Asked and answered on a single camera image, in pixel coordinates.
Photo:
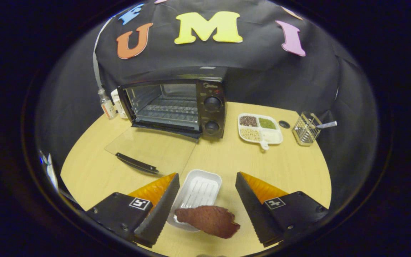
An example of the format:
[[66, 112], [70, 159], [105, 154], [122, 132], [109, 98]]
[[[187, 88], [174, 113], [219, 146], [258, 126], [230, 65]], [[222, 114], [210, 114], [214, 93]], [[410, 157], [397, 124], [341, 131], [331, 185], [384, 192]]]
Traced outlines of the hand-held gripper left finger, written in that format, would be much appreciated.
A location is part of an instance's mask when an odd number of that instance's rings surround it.
[[152, 248], [164, 228], [179, 187], [179, 175], [172, 173], [130, 194], [113, 192], [86, 213], [120, 238]]

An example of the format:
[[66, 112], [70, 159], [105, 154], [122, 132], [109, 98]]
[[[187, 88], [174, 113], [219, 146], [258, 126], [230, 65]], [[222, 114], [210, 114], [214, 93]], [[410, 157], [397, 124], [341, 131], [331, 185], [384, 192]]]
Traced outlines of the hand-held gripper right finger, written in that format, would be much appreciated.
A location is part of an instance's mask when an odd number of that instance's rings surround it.
[[264, 247], [301, 238], [329, 213], [302, 191], [288, 193], [244, 172], [238, 172], [235, 188]]

